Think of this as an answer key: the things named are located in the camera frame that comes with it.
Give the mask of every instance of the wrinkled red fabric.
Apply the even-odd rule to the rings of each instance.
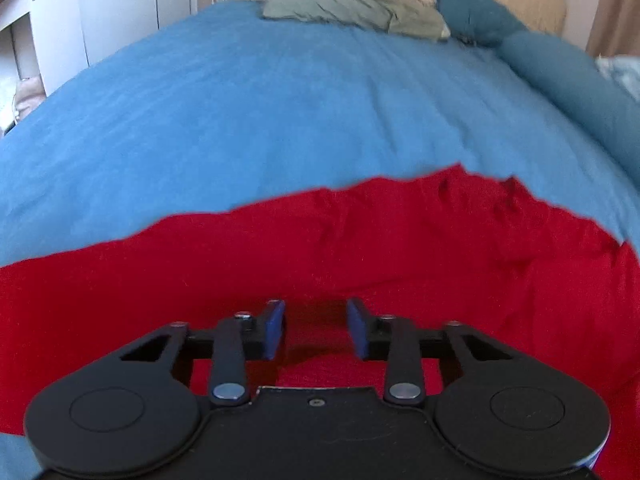
[[[612,414],[597,470],[640,478],[633,249],[516,180],[459,167],[175,216],[0,269],[0,431],[20,433],[27,403],[51,381],[158,326],[214,326],[269,298],[287,301],[287,345],[279,362],[252,365],[256,383],[380,387],[383,365],[351,353],[350,296],[419,326],[460,320],[584,381]],[[205,376],[201,364],[194,390]]]

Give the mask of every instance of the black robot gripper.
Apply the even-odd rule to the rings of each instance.
[[[284,303],[213,330],[175,323],[40,392],[25,433],[42,480],[597,479],[610,427],[587,386],[456,322],[417,329],[347,302],[356,354],[387,361],[373,387],[275,388],[251,396],[245,361],[270,360]],[[440,362],[427,395],[421,359]],[[212,359],[208,394],[189,389]]]

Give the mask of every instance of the curtain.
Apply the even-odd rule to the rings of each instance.
[[[640,0],[600,0],[587,52],[640,56]]]

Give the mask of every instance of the black circular cover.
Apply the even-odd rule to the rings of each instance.
[[[609,434],[609,412],[578,381],[540,366],[485,362],[438,398],[436,423],[460,453],[517,477],[588,465]]]
[[[194,395],[151,363],[87,367],[40,392],[25,434],[42,465],[122,476],[176,452],[199,420]]]

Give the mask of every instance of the blue bed sheet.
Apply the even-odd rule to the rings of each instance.
[[[216,4],[85,70],[0,140],[0,265],[461,162],[640,247],[640,195],[491,50]],[[0,439],[0,480],[34,471]]]

